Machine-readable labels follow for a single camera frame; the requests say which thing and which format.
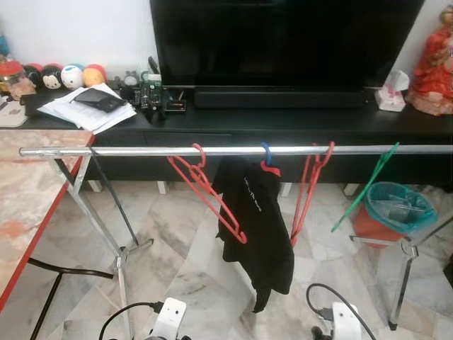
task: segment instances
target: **red figurine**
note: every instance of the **red figurine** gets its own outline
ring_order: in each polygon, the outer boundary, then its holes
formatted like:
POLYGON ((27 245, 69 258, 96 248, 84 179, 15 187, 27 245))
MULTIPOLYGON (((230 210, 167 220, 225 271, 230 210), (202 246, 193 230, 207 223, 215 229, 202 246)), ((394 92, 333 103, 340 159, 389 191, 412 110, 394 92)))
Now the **red figurine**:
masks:
POLYGON ((441 14, 442 27, 428 39, 414 71, 407 102, 430 115, 453 114, 453 6, 441 14))

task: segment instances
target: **waste bin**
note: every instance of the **waste bin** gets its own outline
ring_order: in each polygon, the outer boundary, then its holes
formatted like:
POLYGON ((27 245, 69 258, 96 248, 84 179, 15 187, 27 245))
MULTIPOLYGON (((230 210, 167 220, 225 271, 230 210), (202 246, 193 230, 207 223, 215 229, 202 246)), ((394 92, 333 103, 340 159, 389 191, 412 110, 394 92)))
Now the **waste bin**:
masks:
POLYGON ((354 230, 357 236, 398 241, 404 235, 420 231, 436 220, 437 213, 421 194, 401 184, 378 182, 369 187, 365 206, 354 220, 354 230))

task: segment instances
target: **hanging garment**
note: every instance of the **hanging garment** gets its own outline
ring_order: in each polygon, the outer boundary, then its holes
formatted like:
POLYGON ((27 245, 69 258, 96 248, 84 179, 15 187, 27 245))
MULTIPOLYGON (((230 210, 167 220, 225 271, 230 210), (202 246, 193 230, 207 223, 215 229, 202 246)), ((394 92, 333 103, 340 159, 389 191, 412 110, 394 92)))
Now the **hanging garment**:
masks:
MULTIPOLYGON (((294 252, 277 202, 280 170, 264 161, 249 164, 241 157, 225 157, 212 187, 224 194, 224 202, 247 235, 247 243, 242 244, 219 221, 223 259, 242 265, 257 292, 253 312, 261 312, 272 289, 289 293, 294 272, 294 252)), ((227 218, 223 209, 220 215, 227 218)))

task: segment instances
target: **red hanger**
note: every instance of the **red hanger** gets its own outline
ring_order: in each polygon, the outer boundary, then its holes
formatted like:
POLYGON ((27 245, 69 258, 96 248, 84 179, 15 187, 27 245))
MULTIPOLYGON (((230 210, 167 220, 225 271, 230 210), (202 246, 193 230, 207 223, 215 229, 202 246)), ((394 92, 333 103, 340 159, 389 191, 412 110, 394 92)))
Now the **red hanger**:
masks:
POLYGON ((304 173, 302 174, 301 179, 301 186, 299 189, 299 196, 297 197, 297 206, 296 206, 296 213, 294 214, 294 220, 292 222, 292 231, 291 231, 291 245, 294 247, 297 243, 297 235, 302 231, 302 225, 304 224, 304 220, 306 214, 309 210, 311 198, 313 197, 313 192, 318 183, 319 175, 321 174, 321 170, 325 165, 328 163, 329 159, 332 156, 333 148, 335 147, 335 143, 331 142, 327 151, 327 155, 323 161, 321 161, 321 156, 319 154, 315 155, 315 161, 313 163, 313 167, 311 168, 311 175, 310 175, 310 184, 307 190, 305 206, 302 211, 302 215, 299 218, 299 211, 300 205, 302 202, 302 196, 304 195, 304 189, 306 184, 306 177, 308 176, 309 166, 311 161, 311 155, 307 156, 305 161, 304 173))
POLYGON ((206 155, 205 152, 203 151, 203 148, 201 148, 200 145, 198 144, 192 144, 192 146, 196 149, 198 149, 201 153, 201 163, 198 165, 193 165, 187 163, 186 160, 179 156, 167 156, 168 161, 170 164, 175 168, 175 170, 178 172, 178 174, 183 178, 183 180, 189 185, 189 187, 192 188, 192 190, 195 191, 195 193, 203 200, 203 202, 206 203, 206 205, 212 210, 212 212, 219 218, 219 220, 224 224, 225 227, 229 229, 229 231, 242 243, 245 244, 247 243, 247 237, 246 235, 239 230, 239 223, 234 218, 233 213, 228 209, 227 205, 224 203, 224 201, 220 198, 220 196, 215 192, 215 190, 211 187, 211 183, 207 180, 207 177, 205 173, 203 172, 203 168, 206 165, 206 155), (190 176, 193 178, 193 180, 198 183, 198 185, 203 189, 204 192, 209 193, 210 195, 213 195, 217 202, 220 203, 220 205, 224 208, 225 212, 227 213, 229 219, 231 220, 231 223, 233 226, 231 226, 217 211, 217 209, 206 199, 205 195, 203 195, 196 186, 193 185, 193 183, 188 179, 188 177, 179 169, 179 167, 175 163, 175 159, 180 161, 185 167, 188 168, 190 176))

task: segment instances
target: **marble floor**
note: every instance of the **marble floor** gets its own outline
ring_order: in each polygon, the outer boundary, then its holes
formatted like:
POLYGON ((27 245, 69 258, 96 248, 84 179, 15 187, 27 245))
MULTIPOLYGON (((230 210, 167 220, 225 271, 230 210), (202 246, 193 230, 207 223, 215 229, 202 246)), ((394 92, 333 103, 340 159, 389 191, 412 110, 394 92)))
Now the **marble floor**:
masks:
MULTIPOLYGON (((373 249, 352 243, 350 219, 334 234, 333 223, 350 201, 340 186, 319 184, 304 229, 294 249, 294 280, 289 295, 273 292, 266 309, 253 314, 255 293, 237 263, 222 260, 222 243, 215 239, 217 219, 184 184, 159 195, 153 182, 114 182, 132 227, 151 247, 131 254, 127 263, 129 301, 153 302, 173 297, 187 303, 180 337, 225 340, 310 340, 315 325, 330 331, 308 308, 310 283, 330 285, 356 305, 377 339, 453 340, 453 290, 442 268, 453 252, 453 225, 420 247, 414 261, 399 328, 390 331, 387 315, 401 266, 397 247, 373 249)), ((453 195, 425 187, 423 194, 442 212, 453 207, 453 195)), ((132 245, 124 222, 107 191, 86 191, 121 245, 132 245)), ((280 198, 290 228, 297 187, 280 198)), ((113 255, 78 207, 66 196, 45 230, 33 257, 58 266, 114 272, 113 255)), ((7 306, 0 314, 0 339, 29 339, 56 275, 27 266, 7 306)), ((330 307, 330 293, 314 290, 316 306, 330 307)), ((120 308, 115 279, 64 276, 39 340, 96 340, 103 323, 120 308)), ((156 315, 147 307, 131 311, 136 340, 147 337, 156 315)), ((126 339, 122 318, 104 339, 126 339)), ((369 339, 364 333, 363 339, 369 339)))

